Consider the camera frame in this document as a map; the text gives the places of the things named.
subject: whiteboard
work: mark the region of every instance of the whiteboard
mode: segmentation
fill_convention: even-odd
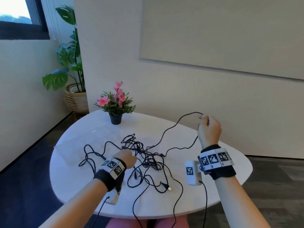
[[[304,79],[304,0],[144,0],[140,57]]]

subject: baseboard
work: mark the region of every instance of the baseboard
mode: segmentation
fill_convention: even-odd
[[[304,158],[293,158],[293,157],[271,157],[271,156],[260,156],[260,155],[245,155],[246,157],[269,157],[276,159],[290,159],[290,160],[304,160]]]
[[[27,148],[23,153],[21,153],[14,161],[8,164],[3,170],[0,171],[0,175],[7,171],[16,161],[18,161],[23,155],[25,155],[30,149],[32,149],[38,142],[40,142],[43,138],[45,138],[49,133],[51,133],[60,123],[62,123],[65,119],[67,119],[73,112],[70,112],[64,119],[58,122],[52,129],[50,129],[46,134],[44,134],[41,138],[38,139],[34,144],[32,144],[29,148]]]

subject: black flower pot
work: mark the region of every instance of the black flower pot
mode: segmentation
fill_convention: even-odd
[[[123,115],[118,115],[118,116],[113,116],[110,115],[110,119],[113,125],[118,125],[121,123],[121,118],[123,117]]]

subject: black cable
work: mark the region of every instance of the black cable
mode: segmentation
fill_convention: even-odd
[[[172,173],[171,173],[169,167],[165,164],[164,157],[166,157],[167,154],[168,154],[168,151],[169,151],[169,150],[172,150],[172,149],[190,149],[190,148],[195,144],[195,142],[196,142],[196,140],[197,140],[198,137],[195,138],[195,140],[194,140],[194,142],[192,143],[191,146],[189,146],[189,147],[183,147],[183,148],[178,148],[178,147],[170,148],[170,149],[168,149],[168,150],[166,151],[165,155],[162,154],[162,153],[151,153],[149,150],[152,149],[152,148],[154,148],[154,147],[156,147],[156,146],[158,146],[158,145],[161,143],[161,141],[162,141],[162,139],[163,139],[163,137],[164,137],[166,131],[168,131],[168,130],[174,128],[175,126],[177,126],[177,124],[179,123],[179,121],[180,121],[183,117],[188,116],[188,115],[191,115],[191,114],[194,114],[194,113],[198,113],[198,114],[203,115],[203,114],[200,113],[200,112],[192,112],[192,113],[185,114],[185,115],[181,116],[181,117],[179,118],[179,120],[177,121],[177,123],[176,123],[174,126],[168,128],[168,129],[166,129],[166,130],[163,132],[160,141],[159,141],[157,144],[153,145],[153,146],[147,146],[146,148],[144,148],[144,145],[143,145],[142,142],[136,141],[135,134],[131,134],[131,135],[128,135],[128,136],[124,137],[124,139],[121,141],[121,144],[123,144],[122,148],[118,147],[116,144],[114,144],[114,143],[111,142],[111,141],[107,141],[107,142],[105,143],[104,150],[103,150],[103,153],[102,153],[102,154],[95,152],[95,151],[93,150],[93,148],[92,148],[90,145],[87,144],[87,145],[84,146],[84,152],[85,152],[85,154],[86,154],[86,155],[85,155],[85,159],[84,159],[83,161],[81,161],[81,163],[80,163],[78,166],[83,166],[85,163],[89,163],[89,165],[91,166],[91,168],[92,168],[92,170],[93,170],[93,173],[95,174],[95,173],[96,173],[95,162],[94,162],[93,159],[89,158],[89,154],[94,153],[95,155],[100,156],[100,157],[102,157],[104,160],[106,160],[106,158],[105,158],[103,155],[104,155],[104,153],[105,153],[106,145],[107,145],[108,143],[114,145],[114,146],[115,146],[116,148],[118,148],[119,150],[121,150],[121,149],[130,149],[130,150],[135,151],[135,156],[140,155],[140,156],[143,158],[143,161],[141,161],[140,159],[137,159],[137,160],[140,161],[141,164],[140,164],[139,166],[137,166],[137,167],[135,167],[135,166],[133,167],[133,171],[132,171],[131,175],[129,176],[128,180],[127,180],[127,185],[128,185],[128,187],[130,187],[130,188],[135,188],[135,187],[141,185],[141,184],[143,183],[143,181],[145,181],[145,182],[148,184],[148,186],[145,188],[145,190],[144,190],[144,191],[135,199],[135,201],[134,201],[134,203],[133,203],[133,208],[132,208],[133,215],[134,215],[134,217],[137,219],[137,221],[139,222],[141,228],[142,228],[142,225],[141,225],[139,219],[137,218],[137,216],[135,215],[135,212],[134,212],[135,203],[136,203],[136,201],[139,199],[139,197],[140,197],[140,196],[149,188],[149,186],[153,186],[153,187],[155,188],[155,190],[156,190],[157,192],[161,193],[161,194],[167,192],[168,190],[171,190],[170,187],[169,187],[168,178],[167,178],[167,175],[166,175],[166,172],[165,172],[165,167],[166,167],[166,168],[169,170],[170,176],[172,177],[172,179],[175,180],[176,182],[178,182],[178,183],[181,185],[181,188],[182,188],[181,194],[180,194],[179,198],[177,199],[177,201],[176,201],[176,203],[174,204],[174,207],[173,207],[173,216],[174,216],[174,220],[175,220],[175,222],[174,222],[174,224],[173,224],[173,226],[174,226],[174,225],[176,224],[175,207],[176,207],[176,204],[178,203],[179,199],[181,198],[181,196],[182,196],[182,194],[183,194],[183,192],[184,192],[184,188],[183,188],[183,185],[182,185],[178,180],[176,180],[176,179],[173,178]],[[91,148],[92,152],[87,153],[87,152],[86,152],[86,146],[89,146],[89,147]],[[158,157],[161,157],[162,161],[156,161],[156,160],[155,160],[155,157],[157,157],[157,156],[158,156]],[[144,173],[142,172],[142,170],[141,170],[140,167],[146,168],[146,170],[145,170]],[[160,181],[159,184],[155,184],[153,178],[152,178],[149,174],[147,174],[147,171],[149,170],[150,167],[152,167],[153,169],[155,169],[155,170],[157,170],[157,171],[161,171],[161,170],[162,170],[163,173],[164,173],[164,176],[165,176],[166,181],[165,181],[165,182],[161,182],[161,181]],[[132,177],[133,175],[134,175],[134,178],[135,178],[135,179],[140,178],[139,183],[136,184],[136,185],[130,185],[130,184],[129,184],[129,181],[130,181],[130,179],[131,179],[131,177]]]
[[[102,207],[103,207],[105,201],[106,201],[107,199],[109,199],[109,198],[110,198],[110,197],[107,197],[107,198],[104,200],[104,202],[103,202],[103,204],[101,205],[101,208],[100,208],[100,210],[99,210],[99,212],[98,212],[98,214],[97,214],[97,216],[96,216],[96,218],[95,218],[95,220],[94,220],[94,223],[93,223],[93,225],[92,225],[91,228],[93,228],[93,226],[95,225],[95,222],[96,222],[96,220],[97,220],[97,218],[98,218],[98,216],[99,216],[99,213],[100,213],[100,211],[101,211],[101,209],[102,209]]]
[[[203,228],[205,228],[205,222],[206,222],[206,214],[207,214],[207,204],[208,204],[208,196],[207,196],[207,189],[205,184],[202,181],[199,181],[201,184],[203,184],[206,192],[206,207],[205,207],[205,216],[204,216],[204,223],[203,223]]]

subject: window frame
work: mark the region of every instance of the window frame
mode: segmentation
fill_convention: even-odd
[[[41,0],[25,0],[32,24],[0,21],[0,40],[49,40]]]

